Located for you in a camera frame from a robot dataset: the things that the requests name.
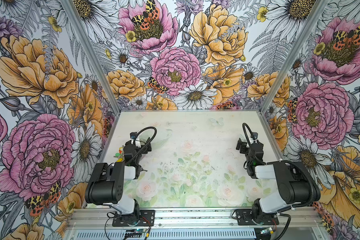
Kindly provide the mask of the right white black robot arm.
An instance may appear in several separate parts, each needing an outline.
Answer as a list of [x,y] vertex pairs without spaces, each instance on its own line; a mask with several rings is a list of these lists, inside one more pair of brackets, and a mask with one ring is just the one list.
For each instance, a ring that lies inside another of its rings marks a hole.
[[242,124],[245,139],[239,139],[236,149],[246,156],[244,169],[252,179],[275,180],[274,193],[256,199],[249,212],[255,225],[265,224],[278,214],[295,208],[307,207],[321,198],[318,184],[301,162],[278,160],[264,162],[264,144],[258,140],[248,124]]

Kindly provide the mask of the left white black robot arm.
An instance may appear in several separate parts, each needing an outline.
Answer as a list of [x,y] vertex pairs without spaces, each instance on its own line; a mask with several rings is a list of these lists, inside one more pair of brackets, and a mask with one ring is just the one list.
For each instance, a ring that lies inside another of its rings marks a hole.
[[154,225],[156,212],[141,210],[138,201],[124,192],[124,183],[138,180],[144,171],[140,161],[143,155],[152,151],[151,141],[156,134],[155,127],[130,133],[130,140],[115,154],[114,163],[98,163],[93,169],[85,190],[85,201],[95,206],[109,207],[113,227]]

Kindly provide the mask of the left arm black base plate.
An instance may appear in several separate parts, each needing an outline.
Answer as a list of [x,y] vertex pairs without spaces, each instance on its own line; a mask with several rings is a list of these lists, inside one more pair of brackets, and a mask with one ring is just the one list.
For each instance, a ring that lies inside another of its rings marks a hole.
[[152,227],[155,222],[156,211],[140,210],[129,215],[114,217],[113,227]]

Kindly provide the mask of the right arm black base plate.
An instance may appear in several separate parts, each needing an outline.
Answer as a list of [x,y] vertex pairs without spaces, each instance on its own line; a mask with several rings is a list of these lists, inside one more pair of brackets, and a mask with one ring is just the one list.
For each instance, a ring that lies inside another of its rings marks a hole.
[[253,213],[250,209],[236,209],[231,218],[236,220],[239,226],[274,226],[279,224],[275,214]]

